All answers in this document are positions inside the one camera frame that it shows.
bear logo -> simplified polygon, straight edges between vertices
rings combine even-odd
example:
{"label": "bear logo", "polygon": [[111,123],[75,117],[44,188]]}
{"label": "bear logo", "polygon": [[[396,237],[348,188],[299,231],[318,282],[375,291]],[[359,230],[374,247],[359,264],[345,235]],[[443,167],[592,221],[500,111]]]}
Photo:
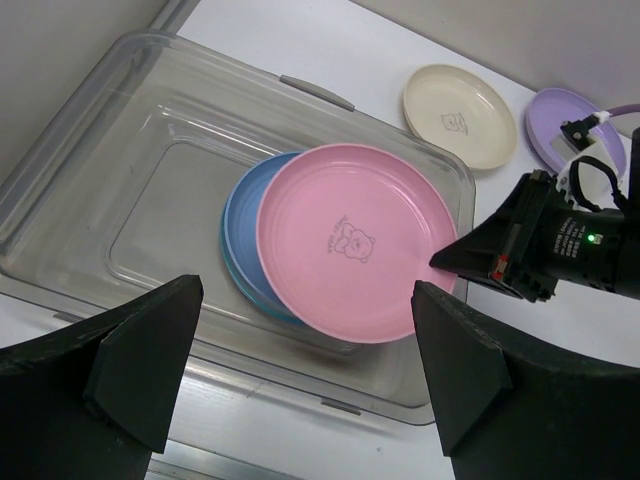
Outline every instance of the bear logo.
{"label": "bear logo", "polygon": [[376,243],[375,238],[370,237],[362,230],[356,229],[350,223],[345,223],[333,249],[338,253],[344,253],[347,258],[354,258],[362,263],[367,263],[371,252],[373,252],[374,243]]}
{"label": "bear logo", "polygon": [[461,113],[450,113],[448,115],[440,115],[445,130],[450,132],[460,132],[469,135],[467,123]]}

container handle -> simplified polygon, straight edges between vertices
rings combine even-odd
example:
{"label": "container handle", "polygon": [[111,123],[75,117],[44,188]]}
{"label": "container handle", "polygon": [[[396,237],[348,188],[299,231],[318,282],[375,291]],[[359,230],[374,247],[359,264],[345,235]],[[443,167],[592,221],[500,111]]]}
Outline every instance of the container handle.
{"label": "container handle", "polygon": [[346,101],[344,98],[339,97],[333,92],[329,90],[319,87],[311,82],[306,82],[304,80],[300,80],[299,78],[289,77],[288,75],[280,75],[280,81],[285,85],[292,86],[297,88],[298,90],[302,90],[314,97],[321,98],[322,100],[337,105],[338,107],[342,107],[345,110],[353,112],[356,107],[353,103]]}

plate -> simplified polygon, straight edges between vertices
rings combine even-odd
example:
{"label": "plate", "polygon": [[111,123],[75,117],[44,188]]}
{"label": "plate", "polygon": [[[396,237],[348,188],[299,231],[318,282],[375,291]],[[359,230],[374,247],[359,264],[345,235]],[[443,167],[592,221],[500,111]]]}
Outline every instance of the plate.
{"label": "plate", "polygon": [[265,312],[293,323],[301,322],[280,301],[262,271],[256,248],[256,215],[271,179],[299,153],[275,155],[249,169],[229,195],[220,229],[223,257],[240,291]]}
{"label": "plate", "polygon": [[267,187],[256,232],[278,298],[341,340],[406,337],[414,282],[455,285],[429,266],[456,238],[442,198],[411,165],[373,147],[326,145],[296,157]]}
{"label": "plate", "polygon": [[470,168],[496,168],[513,156],[517,130],[509,107],[466,70],[421,68],[405,86],[403,105],[414,135],[454,153]]}
{"label": "plate", "polygon": [[[586,98],[562,88],[547,88],[531,100],[526,114],[527,135],[536,153],[554,172],[560,173],[566,161],[551,146],[551,141],[561,135],[562,122],[581,120],[601,109]],[[591,132],[599,137],[622,178],[627,169],[624,145],[616,129],[603,123]]]}

blue plate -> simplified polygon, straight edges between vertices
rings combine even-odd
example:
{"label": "blue plate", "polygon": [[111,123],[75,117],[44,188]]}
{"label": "blue plate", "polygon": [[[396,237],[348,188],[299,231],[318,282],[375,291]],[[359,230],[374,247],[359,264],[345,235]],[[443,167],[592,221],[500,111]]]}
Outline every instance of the blue plate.
{"label": "blue plate", "polygon": [[256,247],[256,218],[262,195],[276,173],[300,153],[273,156],[242,176],[224,208],[220,245],[231,277],[249,300],[274,317],[301,324],[269,285]]}

clear plastic bin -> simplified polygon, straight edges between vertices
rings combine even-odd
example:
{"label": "clear plastic bin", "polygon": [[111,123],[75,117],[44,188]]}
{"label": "clear plastic bin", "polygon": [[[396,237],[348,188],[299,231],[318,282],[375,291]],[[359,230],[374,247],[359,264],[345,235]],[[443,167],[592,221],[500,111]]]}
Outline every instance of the clear plastic bin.
{"label": "clear plastic bin", "polygon": [[326,143],[411,162],[470,230],[475,187],[457,158],[314,93],[172,35],[123,37],[0,189],[0,290],[75,319],[196,273],[193,351],[211,375],[258,377],[283,401],[294,389],[356,414],[432,421],[415,337],[358,345],[269,318],[225,270],[220,214],[243,172]]}

